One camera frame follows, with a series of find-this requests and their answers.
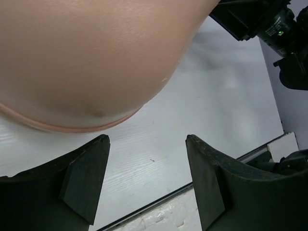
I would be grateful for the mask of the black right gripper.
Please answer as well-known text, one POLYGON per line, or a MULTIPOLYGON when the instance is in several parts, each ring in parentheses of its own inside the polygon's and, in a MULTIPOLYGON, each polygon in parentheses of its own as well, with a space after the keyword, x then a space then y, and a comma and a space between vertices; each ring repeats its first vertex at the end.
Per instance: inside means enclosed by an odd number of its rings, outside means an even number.
POLYGON ((287 5, 286 0, 221 0, 210 17, 243 41, 254 38, 287 5))

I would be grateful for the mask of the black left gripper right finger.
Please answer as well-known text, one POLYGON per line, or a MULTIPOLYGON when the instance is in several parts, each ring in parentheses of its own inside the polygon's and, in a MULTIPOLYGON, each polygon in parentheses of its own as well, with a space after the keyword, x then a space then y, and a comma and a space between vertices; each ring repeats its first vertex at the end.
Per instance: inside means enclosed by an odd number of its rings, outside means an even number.
POLYGON ((307 230, 307 150, 249 165, 195 135, 186 148, 202 230, 307 230))

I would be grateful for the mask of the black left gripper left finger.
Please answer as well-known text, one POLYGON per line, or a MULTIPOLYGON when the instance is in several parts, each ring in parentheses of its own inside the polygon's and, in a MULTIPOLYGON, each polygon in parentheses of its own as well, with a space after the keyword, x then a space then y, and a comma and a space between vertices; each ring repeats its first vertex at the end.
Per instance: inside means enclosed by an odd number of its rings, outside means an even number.
POLYGON ((43 165, 0 179, 3 231, 87 231, 94 224, 110 151, 100 135, 43 165))

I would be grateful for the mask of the pink hard-shell suitcase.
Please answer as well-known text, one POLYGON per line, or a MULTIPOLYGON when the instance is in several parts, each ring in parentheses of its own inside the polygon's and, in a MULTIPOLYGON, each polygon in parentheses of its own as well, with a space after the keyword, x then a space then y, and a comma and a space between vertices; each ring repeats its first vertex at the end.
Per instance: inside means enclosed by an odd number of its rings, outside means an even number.
POLYGON ((168 83, 216 0, 3 0, 0 109, 83 133, 134 115, 168 83))

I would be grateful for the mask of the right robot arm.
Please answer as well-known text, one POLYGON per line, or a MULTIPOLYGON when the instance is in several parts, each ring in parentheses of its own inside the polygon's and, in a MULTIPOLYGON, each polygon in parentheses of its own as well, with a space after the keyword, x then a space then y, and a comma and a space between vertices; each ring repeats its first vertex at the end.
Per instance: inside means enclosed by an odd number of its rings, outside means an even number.
POLYGON ((210 17, 238 41, 259 37, 281 56, 280 82, 308 89, 308 9, 295 16, 288 0, 221 0, 210 17))

